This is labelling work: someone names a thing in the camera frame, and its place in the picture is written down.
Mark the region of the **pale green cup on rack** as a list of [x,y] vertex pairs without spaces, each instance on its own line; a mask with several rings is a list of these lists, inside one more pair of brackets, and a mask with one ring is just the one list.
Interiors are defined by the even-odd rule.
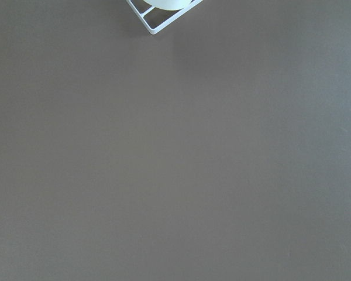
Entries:
[[144,2],[165,11],[178,11],[186,8],[192,0],[144,0]]

